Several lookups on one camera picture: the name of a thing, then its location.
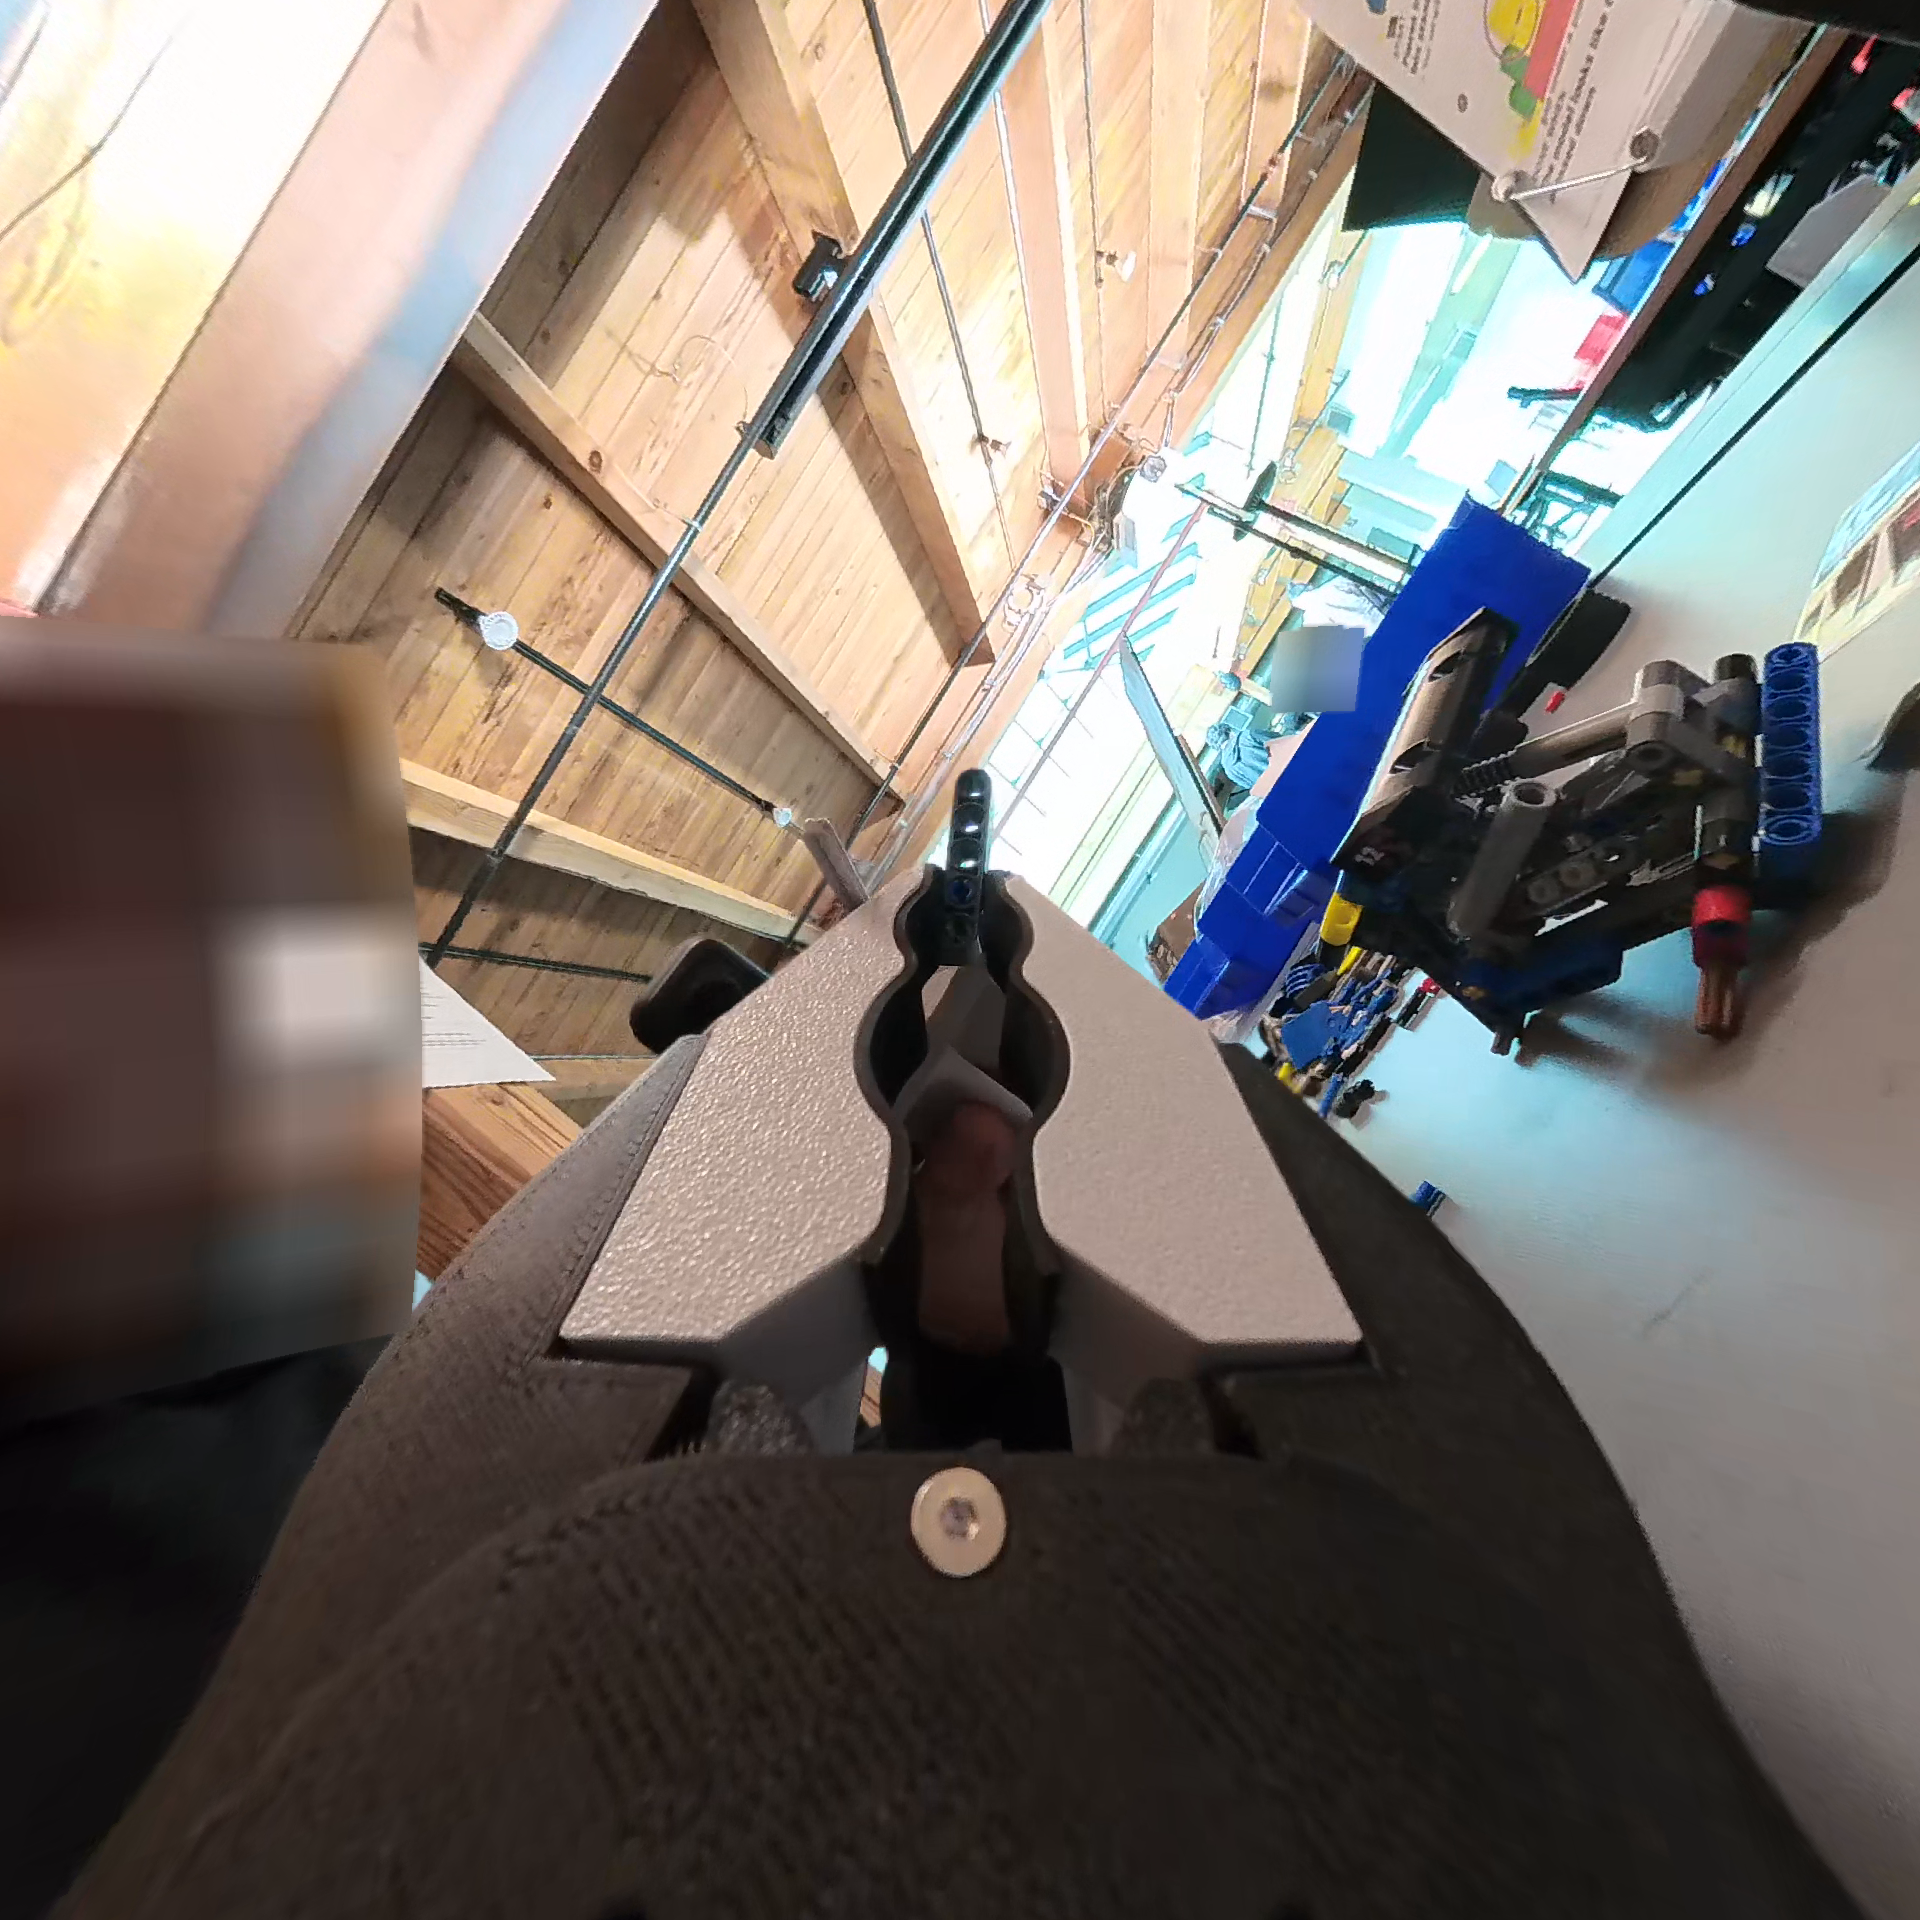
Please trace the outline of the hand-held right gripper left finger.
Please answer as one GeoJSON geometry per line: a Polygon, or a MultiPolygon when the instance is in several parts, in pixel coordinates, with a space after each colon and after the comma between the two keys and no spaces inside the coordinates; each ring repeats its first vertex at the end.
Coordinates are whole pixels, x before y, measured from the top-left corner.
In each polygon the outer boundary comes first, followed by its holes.
{"type": "Polygon", "coordinates": [[[855,1441],[937,892],[933,871],[888,879],[713,1021],[559,1322],[566,1353],[767,1385],[813,1441],[855,1441]]]}

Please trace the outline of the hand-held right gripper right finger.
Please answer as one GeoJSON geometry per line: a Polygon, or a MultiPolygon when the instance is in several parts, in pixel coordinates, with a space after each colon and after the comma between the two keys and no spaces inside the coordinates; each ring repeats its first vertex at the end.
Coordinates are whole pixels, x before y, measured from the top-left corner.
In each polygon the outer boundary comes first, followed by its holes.
{"type": "Polygon", "coordinates": [[[1111,1445],[1159,1381],[1355,1359],[1358,1319],[1209,1031],[1022,878],[990,878],[977,930],[1075,1445],[1111,1445]]]}

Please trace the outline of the grey bent lego beam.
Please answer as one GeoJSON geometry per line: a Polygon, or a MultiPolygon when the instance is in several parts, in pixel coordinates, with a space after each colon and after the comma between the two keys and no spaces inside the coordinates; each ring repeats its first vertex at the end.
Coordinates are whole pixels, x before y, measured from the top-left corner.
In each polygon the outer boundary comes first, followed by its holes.
{"type": "Polygon", "coordinates": [[[975,959],[990,853],[991,777],[983,770],[965,770],[953,784],[947,836],[937,959],[944,969],[960,969],[975,959]]]}

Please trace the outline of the pile of loose lego parts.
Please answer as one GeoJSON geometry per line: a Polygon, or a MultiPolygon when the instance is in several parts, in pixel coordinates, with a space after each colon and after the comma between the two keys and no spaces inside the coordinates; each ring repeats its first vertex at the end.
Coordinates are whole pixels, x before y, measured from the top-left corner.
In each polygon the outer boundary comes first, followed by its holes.
{"type": "Polygon", "coordinates": [[[1275,1076],[1323,1119],[1353,1119],[1376,1097],[1377,1049],[1441,997],[1425,972],[1384,952],[1345,949],[1333,964],[1291,964],[1260,1020],[1275,1076]]]}

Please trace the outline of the partly built lego model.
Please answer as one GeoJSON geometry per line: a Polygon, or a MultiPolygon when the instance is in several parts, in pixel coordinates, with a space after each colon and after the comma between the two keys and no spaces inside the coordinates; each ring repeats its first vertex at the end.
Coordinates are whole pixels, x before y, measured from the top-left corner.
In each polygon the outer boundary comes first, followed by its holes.
{"type": "Polygon", "coordinates": [[[1333,853],[1316,951],[1425,972],[1508,1050],[1685,930],[1695,1033],[1735,1039],[1752,919],[1799,904],[1822,853],[1822,658],[1653,658],[1622,703],[1531,732],[1563,620],[1484,713],[1515,625],[1480,609],[1429,653],[1333,853]]]}

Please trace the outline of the lego sticker sheet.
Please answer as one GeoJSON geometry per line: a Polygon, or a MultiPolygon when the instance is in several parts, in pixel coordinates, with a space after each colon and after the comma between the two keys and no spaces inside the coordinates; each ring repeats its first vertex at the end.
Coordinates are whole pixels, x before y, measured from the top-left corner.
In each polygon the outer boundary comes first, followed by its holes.
{"type": "Polygon", "coordinates": [[[1915,588],[1918,446],[1910,446],[1836,524],[1791,639],[1829,656],[1915,588]]]}

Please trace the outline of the person's right hand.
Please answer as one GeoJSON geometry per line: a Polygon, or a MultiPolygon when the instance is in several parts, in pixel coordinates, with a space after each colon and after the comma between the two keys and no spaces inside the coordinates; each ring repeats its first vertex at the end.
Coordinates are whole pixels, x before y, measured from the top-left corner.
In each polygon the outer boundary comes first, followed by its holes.
{"type": "Polygon", "coordinates": [[[1006,1305],[1006,1188],[1017,1130],[999,1110],[963,1102],[923,1148],[915,1178],[918,1330],[953,1353],[1009,1346],[1006,1305]]]}

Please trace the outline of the small blue plastic bin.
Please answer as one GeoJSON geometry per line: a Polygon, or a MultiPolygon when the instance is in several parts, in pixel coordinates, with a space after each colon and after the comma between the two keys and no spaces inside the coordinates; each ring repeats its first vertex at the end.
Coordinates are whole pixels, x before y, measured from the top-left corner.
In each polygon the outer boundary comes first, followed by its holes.
{"type": "Polygon", "coordinates": [[[1193,1017],[1249,1017],[1278,994],[1333,896],[1333,873],[1289,853],[1235,860],[1193,917],[1193,935],[1164,994],[1193,1017]]]}

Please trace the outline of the large blue plastic bin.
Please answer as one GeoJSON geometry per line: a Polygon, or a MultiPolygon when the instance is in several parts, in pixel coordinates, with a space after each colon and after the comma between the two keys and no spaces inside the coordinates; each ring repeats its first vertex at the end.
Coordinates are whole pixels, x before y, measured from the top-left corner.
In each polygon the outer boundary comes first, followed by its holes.
{"type": "Polygon", "coordinates": [[[1472,500],[1453,512],[1363,649],[1355,710],[1319,716],[1256,809],[1249,848],[1264,863],[1254,901],[1271,919],[1300,919],[1327,901],[1329,857],[1437,641],[1480,609],[1515,625],[1472,705],[1486,713],[1588,580],[1582,561],[1500,512],[1472,500]]]}

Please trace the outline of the black floor lamp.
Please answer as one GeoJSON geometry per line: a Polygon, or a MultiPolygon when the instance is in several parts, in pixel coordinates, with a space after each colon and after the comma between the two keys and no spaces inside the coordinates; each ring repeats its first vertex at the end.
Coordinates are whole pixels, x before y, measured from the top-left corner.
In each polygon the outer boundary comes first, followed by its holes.
{"type": "Polygon", "coordinates": [[[1279,466],[1268,464],[1244,500],[1232,500],[1193,480],[1179,481],[1177,492],[1206,517],[1222,521],[1235,538],[1256,538],[1316,574],[1341,578],[1384,605],[1392,604],[1404,592],[1412,561],[1278,502],[1271,493],[1278,477],[1279,466]]]}

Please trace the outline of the printed instruction poster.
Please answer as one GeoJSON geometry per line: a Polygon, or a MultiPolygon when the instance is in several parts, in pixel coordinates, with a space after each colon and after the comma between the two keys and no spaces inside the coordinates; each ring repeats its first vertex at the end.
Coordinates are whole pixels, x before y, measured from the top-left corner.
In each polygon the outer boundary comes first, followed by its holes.
{"type": "Polygon", "coordinates": [[[1665,229],[1812,21],[1733,1],[1307,1],[1576,279],[1665,229]]]}

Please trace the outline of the black ceiling track rail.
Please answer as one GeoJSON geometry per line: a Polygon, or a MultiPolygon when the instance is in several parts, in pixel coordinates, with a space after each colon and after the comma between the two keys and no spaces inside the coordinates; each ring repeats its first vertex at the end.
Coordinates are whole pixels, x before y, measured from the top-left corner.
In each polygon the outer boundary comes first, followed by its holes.
{"type": "Polygon", "coordinates": [[[991,30],[949,90],[940,117],[909,153],[901,178],[864,231],[857,252],[838,268],[799,344],[764,398],[751,420],[751,444],[759,454],[776,454],[799,408],[822,384],[855,324],[868,313],[880,280],[927,210],[929,193],[947,181],[972,130],[999,97],[1046,12],[1049,1],[1013,1],[996,13],[991,30]]]}

